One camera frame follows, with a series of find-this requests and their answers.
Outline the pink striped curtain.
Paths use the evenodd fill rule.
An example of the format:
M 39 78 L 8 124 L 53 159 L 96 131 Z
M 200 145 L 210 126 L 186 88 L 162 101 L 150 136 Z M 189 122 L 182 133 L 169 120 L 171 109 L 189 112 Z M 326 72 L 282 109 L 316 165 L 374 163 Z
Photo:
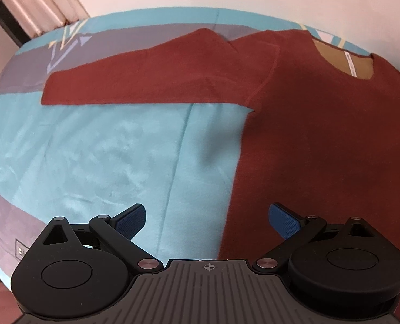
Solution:
M 89 17 L 79 0 L 1 1 L 31 38 Z

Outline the blue grey patterned bedsheet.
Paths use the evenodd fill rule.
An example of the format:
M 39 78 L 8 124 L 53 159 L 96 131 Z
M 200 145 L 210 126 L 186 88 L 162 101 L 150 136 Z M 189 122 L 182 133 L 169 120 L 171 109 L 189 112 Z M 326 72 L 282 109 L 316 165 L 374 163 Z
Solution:
M 342 50 L 353 76 L 355 56 L 379 56 L 300 23 L 199 8 L 91 18 L 24 45 L 0 75 L 0 278 L 19 322 L 400 323 L 400 249 L 364 217 L 331 222 L 283 204 L 323 218 L 325 231 L 278 273 L 253 270 L 271 249 L 220 258 L 249 108 L 41 102 L 54 72 L 199 29 L 227 41 L 307 31 Z M 131 271 L 89 227 L 136 203 L 146 223 L 132 242 L 161 271 Z

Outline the dark red knit sweater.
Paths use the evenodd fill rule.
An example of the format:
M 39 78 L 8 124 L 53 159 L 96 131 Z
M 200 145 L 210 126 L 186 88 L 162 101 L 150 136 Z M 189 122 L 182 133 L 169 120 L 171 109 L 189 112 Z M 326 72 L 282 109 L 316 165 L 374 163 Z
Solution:
M 364 217 L 400 249 L 400 72 L 303 30 L 227 41 L 210 29 L 54 72 L 41 102 L 231 103 L 250 109 L 219 256 L 255 260 L 271 203 L 331 222 Z

